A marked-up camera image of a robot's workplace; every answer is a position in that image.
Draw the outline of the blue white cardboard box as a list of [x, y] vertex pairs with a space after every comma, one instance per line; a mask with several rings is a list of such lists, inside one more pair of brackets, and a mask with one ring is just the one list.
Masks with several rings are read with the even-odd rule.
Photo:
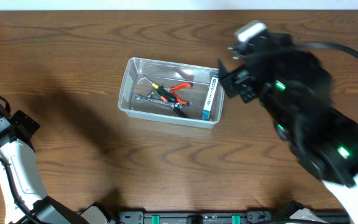
[[214, 101], [214, 96], [216, 92], [216, 88], [219, 82], [219, 78], [217, 75], [213, 75], [211, 78], [211, 82], [209, 84], [209, 89], [206, 95], [206, 99], [203, 106], [203, 113], [201, 119], [207, 121], [209, 119], [209, 114], [211, 111], [211, 107]]

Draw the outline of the orange handled pliers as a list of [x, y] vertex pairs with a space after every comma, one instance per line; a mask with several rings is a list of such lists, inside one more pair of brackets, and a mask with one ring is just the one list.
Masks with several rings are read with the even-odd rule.
[[178, 103], [181, 103], [185, 106], [189, 106], [190, 105], [190, 102], [189, 101], [185, 101], [183, 99], [181, 99], [177, 93], [182, 93], [184, 90], [187, 90], [187, 89], [190, 89], [193, 87], [193, 84], [192, 83], [189, 83], [189, 82], [183, 82], [181, 84], [178, 84], [176, 86], [173, 86], [173, 87], [164, 87], [163, 89], [164, 90], [167, 90], [170, 94], [172, 94], [174, 97], [175, 97], [175, 101], [178, 102]]

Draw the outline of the clear plastic container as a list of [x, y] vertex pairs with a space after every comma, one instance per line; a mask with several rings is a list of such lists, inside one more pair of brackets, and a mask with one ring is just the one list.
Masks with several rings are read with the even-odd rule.
[[132, 118], [209, 129], [223, 104], [218, 69], [137, 57], [127, 63], [118, 101]]

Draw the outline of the silver wrench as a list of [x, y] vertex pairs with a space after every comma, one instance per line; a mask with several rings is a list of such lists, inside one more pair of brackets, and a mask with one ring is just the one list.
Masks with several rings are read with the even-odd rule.
[[141, 96], [141, 95], [136, 95], [134, 98], [135, 98], [137, 101], [148, 101], [148, 102], [151, 102], [151, 103], [156, 103], [156, 104], [161, 104], [161, 105], [167, 105], [167, 106], [170, 106], [170, 107], [172, 107], [172, 108], [179, 108], [179, 109], [181, 109], [182, 106], [183, 106], [181, 103], [174, 103], [174, 102], [169, 102], [169, 101], [157, 100], [157, 99], [154, 99], [154, 98], [148, 98], [148, 97]]

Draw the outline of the black yellow screwdriver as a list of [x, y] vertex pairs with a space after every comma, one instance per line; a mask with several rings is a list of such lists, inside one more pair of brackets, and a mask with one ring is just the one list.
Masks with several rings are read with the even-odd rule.
[[168, 90], [164, 89], [163, 86], [160, 86], [156, 83], [154, 83], [152, 80], [144, 76], [144, 78], [151, 83], [151, 85], [156, 89], [157, 93], [166, 101], [178, 103], [177, 98], [170, 93]]

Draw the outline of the small hammer black orange handle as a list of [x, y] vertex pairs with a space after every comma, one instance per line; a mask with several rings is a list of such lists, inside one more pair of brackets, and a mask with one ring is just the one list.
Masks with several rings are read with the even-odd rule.
[[[157, 99], [157, 100], [166, 101], [166, 100], [164, 100], [156, 91], [151, 91], [151, 92], [148, 94], [147, 97], [148, 97], [148, 98], [154, 98], [154, 99]], [[174, 112], [176, 112], [176, 114], [179, 115], [179, 117], [181, 117], [181, 118], [188, 118], [188, 116], [187, 116], [184, 112], [182, 112], [181, 109], [179, 109], [179, 108], [172, 108], [172, 107], [171, 107], [171, 109], [172, 109]]]

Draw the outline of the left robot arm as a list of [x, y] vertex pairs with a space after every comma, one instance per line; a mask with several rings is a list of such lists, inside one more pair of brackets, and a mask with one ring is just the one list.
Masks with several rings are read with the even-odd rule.
[[118, 223], [98, 202], [75, 212], [48, 195], [31, 143], [39, 127], [21, 110], [12, 114], [9, 102], [0, 96], [0, 186], [5, 223]]

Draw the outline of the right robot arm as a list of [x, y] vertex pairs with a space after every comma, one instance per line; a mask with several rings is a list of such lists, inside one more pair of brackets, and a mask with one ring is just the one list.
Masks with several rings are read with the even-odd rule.
[[358, 123], [331, 103], [331, 75], [307, 46], [288, 34], [240, 32], [232, 49], [244, 63], [219, 66], [226, 94], [259, 100], [299, 164], [340, 201], [358, 223]]

